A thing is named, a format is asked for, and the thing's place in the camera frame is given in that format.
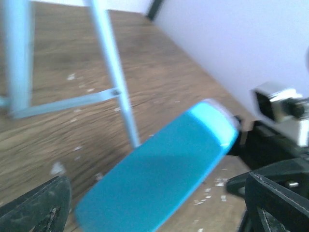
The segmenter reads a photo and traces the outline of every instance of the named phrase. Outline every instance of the white debris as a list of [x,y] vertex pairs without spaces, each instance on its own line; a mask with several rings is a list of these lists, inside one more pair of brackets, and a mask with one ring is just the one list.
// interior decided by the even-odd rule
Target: white debris
[[82,146],[77,146],[76,148],[74,148],[74,151],[80,150],[82,149]]
[[203,204],[204,202],[198,202],[198,203],[196,203],[196,204],[194,204],[194,205],[199,205],[199,204]]
[[97,173],[95,174],[96,180],[99,181],[103,178],[103,174],[102,173]]
[[70,75],[68,76],[68,78],[67,78],[68,81],[72,81],[72,80],[74,80],[74,79],[75,79],[75,73],[70,74]]
[[219,182],[216,184],[216,186],[224,186],[224,182]]
[[64,173],[66,173],[66,170],[60,162],[56,162],[53,164],[53,167],[50,171],[50,175],[56,175],[56,174],[63,175]]
[[222,202],[226,202],[226,196],[225,196],[225,195],[222,195],[222,196],[221,196],[221,201],[222,201]]

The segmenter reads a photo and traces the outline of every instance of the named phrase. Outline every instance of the black mount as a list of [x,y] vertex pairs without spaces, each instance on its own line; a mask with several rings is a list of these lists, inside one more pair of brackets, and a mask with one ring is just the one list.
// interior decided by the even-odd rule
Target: black mount
[[243,198],[247,205],[238,232],[302,232],[304,226],[309,228],[308,147],[299,147],[262,121],[255,121],[251,131],[239,130],[229,155],[238,156],[252,170],[226,184],[226,191]]

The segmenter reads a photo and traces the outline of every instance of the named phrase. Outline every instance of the wood grain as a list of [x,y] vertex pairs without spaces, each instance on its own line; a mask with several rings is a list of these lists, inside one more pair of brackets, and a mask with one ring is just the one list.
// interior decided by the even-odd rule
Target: wood grain
[[[99,92],[110,87],[87,8],[35,3],[33,104]],[[141,141],[194,103],[214,98],[232,113],[253,118],[140,14],[111,12],[115,37]],[[0,44],[0,93],[5,94]],[[75,79],[68,80],[74,74]],[[115,100],[13,121],[0,115],[0,204],[49,180],[55,162],[70,178],[73,204],[131,151]],[[246,171],[226,157],[160,232],[235,231],[244,203],[215,186],[215,179]],[[200,205],[194,200],[211,198]],[[226,202],[221,195],[227,195]],[[81,231],[70,215],[66,232]]]

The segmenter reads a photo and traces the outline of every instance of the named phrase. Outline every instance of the screw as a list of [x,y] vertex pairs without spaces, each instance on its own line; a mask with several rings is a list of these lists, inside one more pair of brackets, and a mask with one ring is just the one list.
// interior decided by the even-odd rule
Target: screw
[[112,94],[113,94],[114,96],[119,95],[119,94],[120,94],[120,91],[117,90],[117,89],[114,89],[114,90],[112,91]]

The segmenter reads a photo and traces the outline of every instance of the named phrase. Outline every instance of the white wall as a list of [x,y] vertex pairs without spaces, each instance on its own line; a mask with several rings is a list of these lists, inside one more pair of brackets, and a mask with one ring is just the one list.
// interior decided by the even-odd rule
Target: white wall
[[309,96],[307,0],[166,0],[155,23],[253,113],[267,80]]
[[[88,0],[34,0],[73,6],[86,6]],[[146,14],[152,0],[104,0],[107,8],[117,11],[129,11]]]

